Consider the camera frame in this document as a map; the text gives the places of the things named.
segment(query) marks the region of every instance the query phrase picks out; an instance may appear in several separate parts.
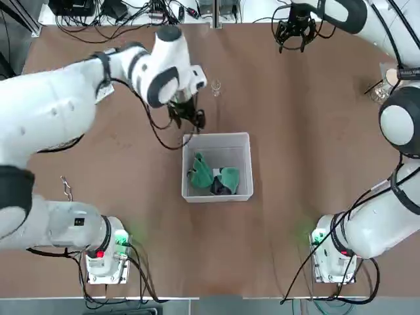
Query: cable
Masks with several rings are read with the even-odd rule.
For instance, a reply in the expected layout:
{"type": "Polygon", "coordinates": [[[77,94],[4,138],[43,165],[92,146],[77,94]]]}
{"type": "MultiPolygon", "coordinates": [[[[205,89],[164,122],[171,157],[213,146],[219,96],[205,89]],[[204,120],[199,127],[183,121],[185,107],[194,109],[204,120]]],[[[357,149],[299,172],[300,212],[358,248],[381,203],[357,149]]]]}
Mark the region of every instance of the cable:
{"type": "MultiPolygon", "coordinates": [[[[253,23],[256,23],[256,22],[261,21],[261,20],[269,20],[269,19],[271,19],[270,16],[268,16],[266,18],[259,18],[259,19],[255,20],[253,23]]],[[[274,20],[287,20],[287,18],[275,18],[274,20]]]]}
{"type": "Polygon", "coordinates": [[[77,39],[77,40],[79,40],[79,41],[81,41],[83,43],[88,43],[88,44],[103,44],[103,43],[107,43],[107,42],[109,42],[109,41],[111,41],[111,40],[113,40],[113,39],[115,39],[115,38],[123,35],[124,33],[131,32],[131,31],[134,31],[134,30],[139,30],[140,28],[142,28],[144,26],[146,26],[146,27],[149,27],[149,26],[161,26],[161,25],[164,25],[165,23],[168,22],[168,20],[166,18],[164,18],[162,20],[162,22],[161,23],[158,23],[158,24],[155,24],[155,23],[143,24],[143,25],[139,25],[139,26],[137,26],[135,28],[131,28],[131,29],[120,31],[120,29],[123,26],[126,26],[129,22],[131,22],[131,25],[132,25],[133,22],[134,22],[134,20],[137,17],[139,17],[142,14],[145,14],[145,13],[149,12],[149,10],[150,10],[150,2],[147,2],[147,3],[145,3],[143,5],[143,7],[140,7],[139,10],[136,13],[134,13],[134,15],[130,16],[123,23],[121,23],[121,25],[119,25],[117,27],[117,29],[110,36],[104,35],[101,31],[98,30],[98,28],[95,27],[95,30],[102,37],[105,38],[105,40],[102,40],[102,41],[89,41],[89,40],[82,39],[82,38],[80,38],[80,37],[78,37],[78,36],[76,36],[76,35],[73,34],[73,33],[82,32],[82,31],[86,30],[87,28],[89,28],[91,26],[101,26],[101,22],[100,21],[101,21],[102,17],[104,16],[104,13],[102,12],[102,10],[99,9],[98,3],[97,3],[97,8],[96,8],[97,15],[95,16],[94,20],[90,24],[86,24],[86,23],[80,24],[80,21],[77,21],[74,17],[71,17],[71,16],[65,16],[64,17],[64,21],[67,23],[68,26],[70,26],[70,21],[72,21],[76,26],[82,25],[83,28],[81,28],[79,30],[67,30],[66,28],[63,27],[62,23],[60,24],[58,22],[58,17],[57,16],[55,17],[55,20],[56,20],[56,25],[58,26],[58,28],[62,32],[64,32],[67,35],[69,35],[70,37],[73,37],[74,39],[77,39]]]}
{"type": "Polygon", "coordinates": [[[25,11],[25,13],[30,17],[30,19],[32,20],[32,22],[35,24],[35,25],[37,25],[38,24],[38,22],[37,21],[35,21],[35,19],[32,17],[32,15],[30,15],[29,13],[28,13],[28,11],[25,9],[25,7],[22,5],[22,3],[19,1],[19,0],[16,0],[17,1],[17,3],[19,4],[19,6],[23,9],[23,11],[25,11]]]}
{"type": "Polygon", "coordinates": [[[144,284],[145,284],[145,286],[146,286],[146,288],[147,288],[147,290],[148,290],[151,298],[153,298],[153,301],[155,301],[156,303],[166,303],[166,302],[168,302],[168,300],[160,300],[158,298],[158,296],[156,295],[155,291],[152,290],[152,288],[150,287],[150,284],[147,281],[147,277],[144,274],[143,270],[141,269],[140,265],[133,258],[131,258],[131,257],[128,257],[128,261],[130,263],[132,263],[137,268],[138,272],[140,272],[140,276],[144,280],[144,284]]]}
{"type": "Polygon", "coordinates": [[[83,298],[85,299],[85,304],[86,304],[86,307],[88,309],[90,309],[90,310],[97,310],[97,309],[99,309],[99,308],[101,308],[101,307],[103,307],[105,305],[117,305],[117,304],[123,304],[123,303],[130,302],[130,300],[127,300],[127,299],[124,299],[123,301],[116,301],[116,302],[111,302],[111,301],[109,301],[107,299],[105,302],[101,302],[101,301],[98,301],[98,300],[92,298],[87,293],[87,291],[86,291],[86,285],[85,285],[85,280],[83,279],[83,271],[81,269],[81,263],[80,263],[81,256],[79,258],[79,261],[75,257],[70,256],[71,254],[74,254],[74,253],[79,253],[81,255],[81,252],[80,251],[71,251],[71,252],[68,252],[68,248],[67,247],[64,249],[64,252],[63,253],[50,253],[50,252],[40,251],[40,250],[33,249],[33,248],[28,248],[26,250],[29,251],[30,253],[33,253],[34,255],[39,255],[39,256],[43,256],[43,257],[66,258],[66,259],[71,259],[72,261],[74,261],[77,264],[77,271],[78,271],[78,274],[79,274],[79,282],[80,282],[80,285],[82,287],[83,298]],[[88,305],[88,303],[98,304],[99,306],[90,307],[88,305]]]}
{"type": "MultiPolygon", "coordinates": [[[[287,47],[287,46],[285,46],[284,44],[281,44],[281,43],[279,43],[279,41],[277,40],[277,37],[276,37],[276,33],[274,32],[274,20],[277,20],[277,19],[275,19],[274,17],[275,17],[275,15],[276,15],[276,13],[279,11],[279,10],[282,10],[282,9],[286,9],[286,8],[290,8],[291,7],[291,5],[283,5],[283,6],[280,6],[280,7],[278,7],[276,10],[274,10],[274,12],[273,12],[273,15],[272,15],[272,17],[271,17],[271,33],[272,33],[272,35],[273,35],[273,37],[274,37],[274,40],[277,42],[277,44],[279,45],[279,46],[281,46],[282,48],[284,48],[284,49],[286,49],[286,50],[288,50],[288,51],[297,51],[297,50],[300,50],[301,49],[301,47],[287,47]]],[[[316,30],[315,31],[315,36],[311,39],[311,40],[309,40],[307,43],[305,43],[304,45],[306,46],[306,45],[308,45],[308,44],[310,44],[311,42],[313,42],[313,40],[317,37],[317,36],[321,36],[321,37],[323,37],[323,38],[331,38],[333,35],[334,35],[334,33],[335,33],[335,28],[333,29],[333,31],[331,32],[331,34],[329,35],[329,36],[323,36],[323,35],[321,35],[320,34],[320,32],[321,32],[321,29],[322,29],[322,26],[323,26],[323,24],[324,24],[324,20],[321,20],[321,23],[320,23],[320,28],[318,29],[318,30],[316,30]]]]}
{"type": "Polygon", "coordinates": [[[243,22],[243,20],[242,20],[241,1],[242,1],[242,0],[239,0],[239,3],[238,3],[238,8],[239,8],[239,15],[240,15],[240,17],[241,17],[241,23],[242,23],[242,22],[243,22]]]}
{"type": "Polygon", "coordinates": [[[9,29],[7,27],[5,13],[1,9],[0,9],[0,11],[1,11],[1,16],[3,17],[3,21],[5,21],[5,29],[6,29],[6,35],[7,35],[7,47],[8,47],[8,50],[9,50],[8,60],[9,60],[9,64],[11,64],[11,38],[9,36],[9,29]]]}
{"type": "MultiPolygon", "coordinates": [[[[124,82],[124,81],[122,81],[122,80],[119,80],[119,79],[116,79],[116,78],[111,78],[111,81],[115,81],[115,82],[118,82],[118,83],[120,83],[120,84],[122,84],[122,85],[124,85],[124,86],[126,86],[127,88],[129,88],[130,89],[130,86],[128,86],[128,84],[126,84],[126,82],[124,82]]],[[[143,108],[144,108],[144,111],[146,112],[146,115],[147,115],[147,118],[148,118],[148,120],[149,120],[149,124],[150,124],[150,126],[151,126],[151,128],[152,128],[152,131],[153,131],[153,134],[155,135],[155,137],[156,137],[156,139],[157,139],[157,141],[159,141],[159,143],[164,147],[164,148],[166,148],[166,149],[168,149],[168,150],[172,150],[172,151],[175,151],[175,150],[179,150],[179,149],[181,149],[181,148],[183,148],[184,146],[186,146],[190,141],[191,141],[191,139],[192,139],[192,136],[193,136],[193,134],[194,134],[194,132],[191,132],[190,133],[190,136],[189,136],[189,138],[187,139],[187,141],[186,142],[183,142],[180,146],[176,146],[176,147],[172,147],[172,146],[168,146],[168,145],[166,145],[163,141],[162,141],[162,139],[160,139],[160,137],[159,137],[159,135],[158,135],[158,132],[156,131],[156,129],[160,129],[160,130],[164,130],[164,129],[166,129],[166,128],[168,128],[169,126],[170,126],[170,124],[171,124],[171,122],[172,121],[170,121],[169,122],[169,124],[167,125],[167,126],[164,126],[164,127],[159,127],[158,128],[158,126],[156,125],[156,123],[154,122],[154,120],[153,120],[153,117],[152,117],[152,115],[151,115],[151,113],[150,113],[150,110],[148,109],[148,106],[144,103],[144,101],[143,101],[143,99],[141,98],[141,96],[140,95],[138,95],[137,94],[137,92],[136,91],[134,91],[134,90],[132,90],[132,89],[130,89],[131,90],[131,92],[140,100],[140,103],[142,104],[142,106],[143,106],[143,108]]]]}
{"type": "Polygon", "coordinates": [[[30,29],[31,29],[31,32],[33,31],[33,28],[31,27],[31,24],[28,22],[28,20],[26,20],[26,18],[25,18],[25,16],[22,14],[22,13],[20,13],[20,11],[19,11],[19,9],[18,9],[18,7],[14,4],[14,2],[13,1],[9,1],[11,4],[12,4],[12,6],[16,9],[16,12],[17,13],[19,13],[19,16],[25,21],[25,23],[26,23],[26,25],[27,25],[27,27],[29,27],[30,29]]]}
{"type": "Polygon", "coordinates": [[[411,38],[414,40],[414,43],[420,49],[420,40],[417,37],[417,35],[415,34],[415,32],[414,32],[413,28],[411,27],[410,23],[408,23],[408,21],[407,21],[406,17],[404,16],[404,14],[401,12],[401,10],[398,7],[398,5],[395,3],[394,0],[388,0],[388,2],[391,4],[391,6],[393,7],[393,9],[396,11],[396,13],[398,14],[398,16],[400,17],[401,21],[404,23],[406,29],[408,30],[409,34],[411,35],[411,38]]]}
{"type": "Polygon", "coordinates": [[[375,283],[375,287],[373,288],[373,293],[370,295],[370,297],[363,301],[353,301],[353,300],[346,299],[344,297],[337,297],[335,298],[336,300],[354,304],[354,305],[364,305],[364,304],[368,304],[372,302],[374,298],[376,298],[376,295],[378,294],[378,290],[379,290],[379,284],[381,283],[381,271],[379,270],[379,265],[374,258],[370,258],[370,261],[373,263],[376,269],[376,283],[375,283]]]}
{"type": "Polygon", "coordinates": [[[76,144],[78,144],[80,142],[80,140],[85,136],[85,134],[81,135],[80,137],[73,139],[71,141],[71,144],[64,146],[64,147],[58,147],[58,148],[54,148],[54,149],[44,149],[41,151],[38,151],[37,153],[57,153],[57,152],[63,152],[66,150],[69,150],[71,148],[73,148],[76,144]]]}
{"type": "Polygon", "coordinates": [[[142,8],[142,7],[135,7],[134,5],[131,5],[130,3],[125,2],[124,0],[121,0],[121,2],[124,3],[125,5],[128,5],[129,7],[132,7],[133,9],[141,9],[142,8]]]}
{"type": "Polygon", "coordinates": [[[321,33],[320,33],[320,30],[317,32],[317,35],[319,36],[319,37],[321,37],[321,38],[324,38],[324,39],[330,39],[331,37],[333,37],[334,36],[334,33],[335,33],[335,30],[337,29],[337,27],[336,26],[334,26],[334,28],[333,28],[333,30],[332,30],[332,32],[331,32],[331,34],[329,34],[328,36],[324,36],[324,35],[322,35],[321,33]]]}
{"type": "MultiPolygon", "coordinates": [[[[341,290],[343,290],[343,287],[344,287],[344,282],[345,282],[346,275],[347,275],[347,272],[348,272],[348,268],[350,267],[350,264],[351,264],[351,262],[352,262],[352,259],[353,259],[355,256],[356,256],[356,255],[353,255],[353,256],[350,258],[350,260],[348,261],[348,264],[347,264],[346,270],[344,271],[343,280],[341,281],[341,283],[340,283],[340,285],[339,285],[339,289],[338,289],[337,293],[335,294],[335,298],[339,297],[339,295],[340,295],[340,293],[341,293],[341,290]]],[[[349,284],[349,283],[351,283],[351,281],[353,281],[353,279],[356,277],[356,275],[357,275],[357,273],[359,272],[360,267],[361,267],[362,265],[363,265],[363,259],[360,261],[360,264],[357,266],[356,270],[353,272],[352,277],[349,279],[349,281],[348,281],[346,284],[349,284]]]]}
{"type": "Polygon", "coordinates": [[[392,95],[392,93],[395,91],[395,89],[400,85],[401,83],[401,79],[398,79],[397,82],[395,83],[395,85],[392,87],[389,95],[392,95]]]}
{"type": "MultiPolygon", "coordinates": [[[[326,310],[324,310],[321,305],[319,304],[319,301],[313,300],[312,302],[314,302],[315,307],[318,309],[318,311],[323,314],[323,315],[330,315],[328,314],[328,312],[326,310]]],[[[354,309],[354,305],[350,304],[350,308],[348,310],[346,310],[344,313],[342,313],[341,315],[348,315],[350,314],[354,309]]]]}

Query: brown table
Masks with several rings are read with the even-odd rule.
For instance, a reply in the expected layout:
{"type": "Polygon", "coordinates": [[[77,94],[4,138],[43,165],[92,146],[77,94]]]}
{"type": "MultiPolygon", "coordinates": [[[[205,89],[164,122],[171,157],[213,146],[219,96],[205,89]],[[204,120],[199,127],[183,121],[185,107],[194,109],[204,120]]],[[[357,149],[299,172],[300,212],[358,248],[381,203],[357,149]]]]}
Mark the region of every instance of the brown table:
{"type": "MultiPolygon", "coordinates": [[[[320,216],[348,207],[397,162],[397,152],[380,134],[378,105],[362,95],[378,80],[379,62],[388,59],[340,31],[331,40],[315,40],[304,54],[280,55],[269,24],[183,30],[193,62],[222,85],[217,98],[210,88],[199,95],[205,132],[246,131],[251,137],[254,196],[240,203],[186,203],[181,151],[159,145],[142,106],[120,86],[100,104],[93,128],[75,148],[31,159],[35,191],[66,200],[60,181],[65,175],[77,201],[119,217],[146,248],[159,296],[279,297],[308,253],[306,233],[320,216]]],[[[154,31],[89,45],[44,28],[25,71],[55,69],[130,41],[151,49],[154,31]]],[[[79,36],[100,39],[94,30],[79,36]]],[[[165,110],[153,115],[161,123],[167,118],[165,110]]],[[[180,136],[175,129],[162,134],[169,144],[180,136]]],[[[417,234],[378,258],[380,295],[420,295],[419,243],[417,234]]],[[[0,297],[81,296],[72,261],[21,251],[2,252],[0,258],[0,297]]],[[[361,275],[343,294],[369,295],[366,279],[361,275]]],[[[103,285],[89,290],[105,295],[103,285]]],[[[317,296],[332,292],[330,285],[315,285],[317,296]]],[[[308,296],[303,276],[291,294],[308,296]]],[[[129,284],[110,286],[107,296],[139,296],[135,270],[129,284]]]]}

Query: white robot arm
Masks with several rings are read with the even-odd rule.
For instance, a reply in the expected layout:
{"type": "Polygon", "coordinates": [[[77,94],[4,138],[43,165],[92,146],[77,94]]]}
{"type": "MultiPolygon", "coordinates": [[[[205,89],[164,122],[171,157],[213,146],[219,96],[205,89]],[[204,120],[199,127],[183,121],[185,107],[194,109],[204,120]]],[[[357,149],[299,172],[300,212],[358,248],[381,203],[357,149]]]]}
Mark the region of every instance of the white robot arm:
{"type": "Polygon", "coordinates": [[[151,53],[136,43],[0,82],[0,249],[86,249],[88,271],[96,278],[117,272],[118,242],[127,240],[121,222],[100,216],[92,205],[32,197],[34,175],[26,170],[32,154],[89,130],[98,90],[112,79],[126,83],[152,108],[170,101],[191,106],[192,96],[207,84],[201,67],[191,66],[186,40],[174,26],[159,29],[151,53]]]}
{"type": "MultiPolygon", "coordinates": [[[[302,35],[304,21],[310,12],[397,58],[400,77],[408,75],[413,79],[420,73],[417,68],[420,67],[420,42],[410,33],[420,37],[419,0],[292,0],[289,20],[279,22],[276,33],[280,47],[287,38],[302,35]]],[[[310,42],[304,35],[302,37],[303,42],[310,42]]],[[[403,184],[396,184],[420,167],[417,159],[420,156],[419,106],[418,81],[408,81],[382,105],[379,124],[383,135],[410,159],[398,174],[395,171],[394,176],[377,187],[376,192],[390,186],[391,190],[355,208],[350,216],[343,218],[344,213],[341,213],[319,220],[311,235],[312,248],[330,231],[331,237],[326,238],[314,253],[317,282],[342,283],[345,276],[350,279],[356,267],[355,255],[363,259],[376,257],[420,229],[420,174],[415,173],[403,184]]]]}

